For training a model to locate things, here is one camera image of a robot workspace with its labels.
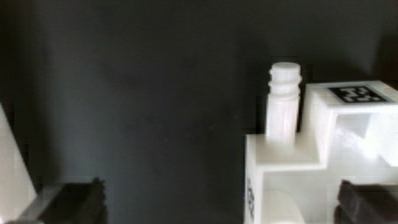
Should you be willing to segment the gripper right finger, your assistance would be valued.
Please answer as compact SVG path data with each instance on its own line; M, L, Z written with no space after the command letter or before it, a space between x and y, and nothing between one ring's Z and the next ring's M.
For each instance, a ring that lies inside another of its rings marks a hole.
M353 184L343 180L334 224L398 224L398 184Z

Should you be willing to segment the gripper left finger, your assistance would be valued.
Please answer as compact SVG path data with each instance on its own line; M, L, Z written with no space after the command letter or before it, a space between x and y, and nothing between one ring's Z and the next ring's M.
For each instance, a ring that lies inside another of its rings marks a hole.
M50 185L11 224L108 224L105 181Z

